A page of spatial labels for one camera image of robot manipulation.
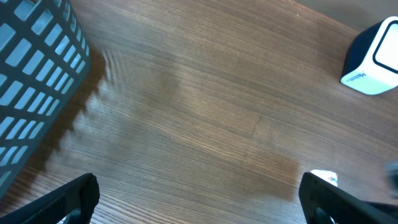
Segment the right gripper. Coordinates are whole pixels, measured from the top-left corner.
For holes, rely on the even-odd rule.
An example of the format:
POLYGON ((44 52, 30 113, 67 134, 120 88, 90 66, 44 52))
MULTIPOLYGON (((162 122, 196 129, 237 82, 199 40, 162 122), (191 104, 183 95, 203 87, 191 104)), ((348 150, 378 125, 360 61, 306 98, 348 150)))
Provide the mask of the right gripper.
MULTIPOLYGON (((386 179, 392 190, 392 198, 397 199, 397 162, 389 163, 385 166, 386 179)), ((386 213, 387 215, 397 215, 397 205, 379 202, 368 202, 368 205, 386 213)))

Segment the orange tissue pack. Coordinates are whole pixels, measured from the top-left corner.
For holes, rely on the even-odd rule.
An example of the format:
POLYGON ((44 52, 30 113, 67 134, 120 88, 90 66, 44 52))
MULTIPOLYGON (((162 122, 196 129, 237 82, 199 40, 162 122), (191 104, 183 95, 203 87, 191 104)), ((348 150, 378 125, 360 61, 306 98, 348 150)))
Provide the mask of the orange tissue pack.
POLYGON ((325 180, 329 184, 334 185, 335 187, 338 186, 338 175, 335 172, 332 172, 330 170, 314 169, 311 171, 311 173, 325 180))

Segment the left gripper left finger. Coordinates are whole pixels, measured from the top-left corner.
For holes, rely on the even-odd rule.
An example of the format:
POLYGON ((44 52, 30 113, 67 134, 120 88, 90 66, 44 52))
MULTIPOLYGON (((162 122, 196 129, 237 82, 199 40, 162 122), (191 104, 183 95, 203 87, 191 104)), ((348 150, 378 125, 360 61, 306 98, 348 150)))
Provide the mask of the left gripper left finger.
POLYGON ((37 200, 1 217, 1 223, 89 224, 100 199, 96 176, 86 173, 37 200))

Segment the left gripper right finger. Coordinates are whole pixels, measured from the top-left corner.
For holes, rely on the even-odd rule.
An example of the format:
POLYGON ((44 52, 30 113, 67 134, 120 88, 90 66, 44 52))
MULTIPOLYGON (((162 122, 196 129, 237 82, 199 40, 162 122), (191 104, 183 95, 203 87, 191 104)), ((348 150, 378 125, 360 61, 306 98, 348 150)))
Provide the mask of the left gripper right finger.
POLYGON ((298 196, 307 223, 397 224, 396 205, 360 200, 310 172, 298 196))

